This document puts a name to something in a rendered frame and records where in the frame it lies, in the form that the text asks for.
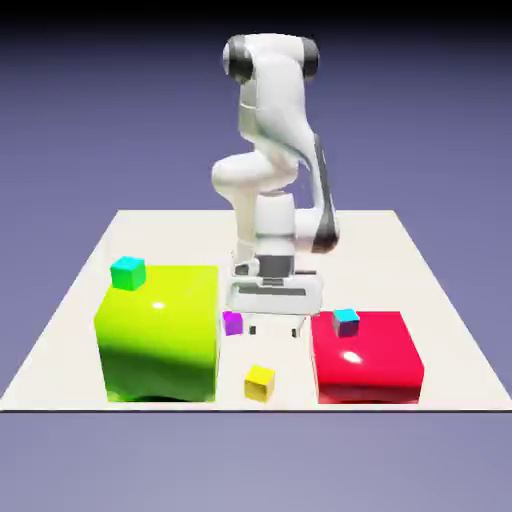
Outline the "small yellow cube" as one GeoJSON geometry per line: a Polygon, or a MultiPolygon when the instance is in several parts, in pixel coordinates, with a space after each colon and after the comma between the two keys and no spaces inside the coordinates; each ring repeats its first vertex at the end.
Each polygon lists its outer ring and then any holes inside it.
{"type": "Polygon", "coordinates": [[[275,371],[253,365],[244,379],[244,396],[258,402],[267,402],[275,388],[275,371]]]}

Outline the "large red box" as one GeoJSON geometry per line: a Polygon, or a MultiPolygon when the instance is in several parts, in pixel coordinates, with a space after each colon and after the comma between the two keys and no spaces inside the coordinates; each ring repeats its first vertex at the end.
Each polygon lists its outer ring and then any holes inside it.
{"type": "Polygon", "coordinates": [[[338,337],[332,312],[311,318],[318,402],[416,403],[424,365],[401,313],[356,311],[357,334],[338,337]]]}

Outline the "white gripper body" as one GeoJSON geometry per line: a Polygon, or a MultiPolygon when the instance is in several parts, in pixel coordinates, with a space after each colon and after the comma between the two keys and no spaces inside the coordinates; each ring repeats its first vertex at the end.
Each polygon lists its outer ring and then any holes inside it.
{"type": "Polygon", "coordinates": [[[231,276],[227,304],[238,312],[277,315],[315,315],[322,305],[319,275],[295,273],[288,277],[231,276]]]}

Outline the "small cyan purple cube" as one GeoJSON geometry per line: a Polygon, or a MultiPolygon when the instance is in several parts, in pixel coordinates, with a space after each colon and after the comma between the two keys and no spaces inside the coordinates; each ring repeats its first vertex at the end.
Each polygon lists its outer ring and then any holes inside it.
{"type": "Polygon", "coordinates": [[[332,312],[332,325],[338,337],[351,337],[357,334],[360,317],[352,308],[335,309],[332,312]]]}

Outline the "large lime green box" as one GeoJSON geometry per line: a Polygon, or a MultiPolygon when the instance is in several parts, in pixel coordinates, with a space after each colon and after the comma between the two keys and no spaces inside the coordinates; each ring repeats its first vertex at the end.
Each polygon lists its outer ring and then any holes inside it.
{"type": "Polygon", "coordinates": [[[109,401],[215,399],[216,266],[148,266],[137,289],[108,288],[94,328],[109,401]]]}

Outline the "small teal green cube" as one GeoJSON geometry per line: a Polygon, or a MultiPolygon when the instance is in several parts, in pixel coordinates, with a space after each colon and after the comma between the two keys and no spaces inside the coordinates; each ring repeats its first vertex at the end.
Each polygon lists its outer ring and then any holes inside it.
{"type": "Polygon", "coordinates": [[[110,266],[112,287],[135,291],[146,281],[145,262],[141,258],[123,256],[110,266]]]}

